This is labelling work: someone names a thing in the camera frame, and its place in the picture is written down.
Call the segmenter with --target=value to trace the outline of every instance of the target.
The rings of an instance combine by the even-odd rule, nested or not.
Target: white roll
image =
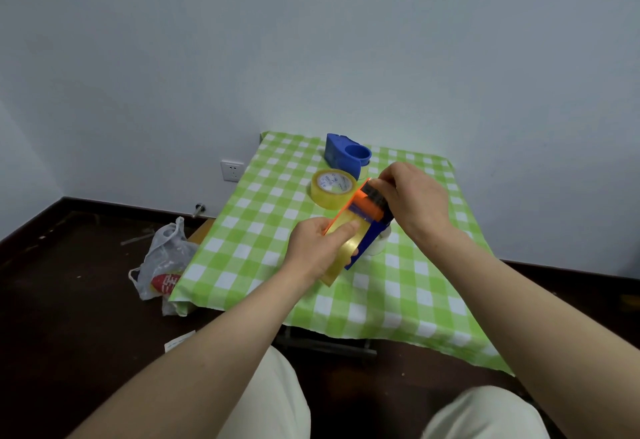
[[[374,240],[371,245],[364,251],[364,255],[378,255],[380,252],[382,252],[385,249],[385,245],[387,245],[389,235],[391,235],[391,225],[380,232],[380,235],[376,237],[376,240]]]

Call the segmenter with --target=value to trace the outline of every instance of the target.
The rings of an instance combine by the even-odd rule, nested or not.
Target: white pants
[[[218,439],[308,439],[311,414],[291,364],[264,355]],[[431,419],[422,439],[548,439],[540,414],[498,387],[472,388]]]

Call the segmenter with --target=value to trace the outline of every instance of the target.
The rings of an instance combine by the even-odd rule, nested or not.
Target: wall
[[[0,98],[66,195],[215,215],[260,131],[342,131],[452,160],[499,257],[640,277],[638,2],[3,0]]]
[[[0,240],[62,197],[60,188],[0,103]]]

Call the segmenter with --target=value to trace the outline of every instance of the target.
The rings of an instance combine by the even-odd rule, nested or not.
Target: electrical outlet
[[[222,168],[222,179],[224,181],[240,181],[240,177],[244,174],[244,163],[220,161],[220,167]]]

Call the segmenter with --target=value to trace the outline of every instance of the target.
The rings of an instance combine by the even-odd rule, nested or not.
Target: plastic bag
[[[167,299],[197,249],[198,245],[188,242],[184,235],[183,217],[178,217],[175,223],[160,228],[151,241],[151,247],[142,265],[129,272],[129,279],[136,286],[140,299],[146,301],[164,296],[163,315],[176,314],[173,305]],[[136,270],[139,270],[139,273],[138,277],[134,278],[132,274]]]

